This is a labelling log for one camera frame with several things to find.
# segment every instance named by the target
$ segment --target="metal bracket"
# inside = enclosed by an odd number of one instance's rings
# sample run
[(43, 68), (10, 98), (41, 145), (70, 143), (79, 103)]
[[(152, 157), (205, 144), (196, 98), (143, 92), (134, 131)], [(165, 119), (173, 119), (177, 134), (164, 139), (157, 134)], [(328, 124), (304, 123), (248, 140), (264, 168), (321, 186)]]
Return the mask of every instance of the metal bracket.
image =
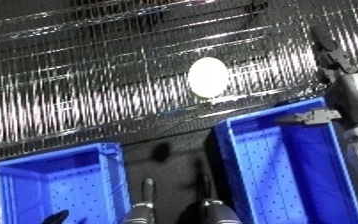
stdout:
[(328, 124), (332, 120), (341, 119), (342, 116), (337, 110), (327, 108), (315, 108), (306, 113), (296, 113), (280, 117), (276, 120), (278, 124), (304, 124), (322, 125)]

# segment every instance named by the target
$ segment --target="white ball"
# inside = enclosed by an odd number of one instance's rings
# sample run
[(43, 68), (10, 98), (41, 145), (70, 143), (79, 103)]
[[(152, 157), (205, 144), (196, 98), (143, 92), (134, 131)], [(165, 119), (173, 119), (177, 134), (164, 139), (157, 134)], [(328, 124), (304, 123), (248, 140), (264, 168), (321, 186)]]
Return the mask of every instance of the white ball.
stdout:
[(201, 58), (191, 66), (188, 82), (197, 96), (213, 98), (227, 89), (229, 72), (222, 61), (211, 57)]

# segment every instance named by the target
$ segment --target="wire grid shelf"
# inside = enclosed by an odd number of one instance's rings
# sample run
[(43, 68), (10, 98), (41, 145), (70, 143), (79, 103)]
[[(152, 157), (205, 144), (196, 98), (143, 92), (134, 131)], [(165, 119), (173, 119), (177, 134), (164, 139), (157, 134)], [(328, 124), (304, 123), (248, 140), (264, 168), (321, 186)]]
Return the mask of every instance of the wire grid shelf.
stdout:
[[(319, 94), (308, 34), (315, 22), (358, 62), (358, 2), (350, 0), (312, 8), (306, 0), (3, 2), (0, 160), (207, 128)], [(193, 96), (186, 81), (206, 56), (230, 70), (227, 91), (212, 100)]]

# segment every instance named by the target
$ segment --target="blue crate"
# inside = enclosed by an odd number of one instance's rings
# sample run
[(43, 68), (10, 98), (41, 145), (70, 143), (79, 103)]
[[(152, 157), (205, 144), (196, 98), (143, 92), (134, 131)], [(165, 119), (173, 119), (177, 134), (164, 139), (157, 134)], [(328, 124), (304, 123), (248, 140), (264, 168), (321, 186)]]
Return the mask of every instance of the blue crate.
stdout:
[(82, 147), (0, 162), (3, 224), (40, 224), (67, 209), (65, 224), (121, 223), (130, 209), (119, 145)]
[(358, 224), (358, 201), (332, 125), (278, 126), (322, 98), (230, 118), (216, 126), (235, 209), (244, 223)]

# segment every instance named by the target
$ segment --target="blue plastic bin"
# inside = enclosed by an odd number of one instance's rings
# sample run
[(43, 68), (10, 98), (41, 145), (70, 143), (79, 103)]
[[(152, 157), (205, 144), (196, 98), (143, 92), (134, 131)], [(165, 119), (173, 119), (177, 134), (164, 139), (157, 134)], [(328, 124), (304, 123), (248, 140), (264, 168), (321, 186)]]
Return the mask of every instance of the blue plastic bin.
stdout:
[(244, 223), (358, 224), (358, 201), (331, 124), (278, 126), (322, 98), (216, 126), (235, 209)]
[(119, 145), (92, 144), (0, 162), (3, 224), (40, 224), (69, 210), (65, 224), (121, 223), (130, 209)]

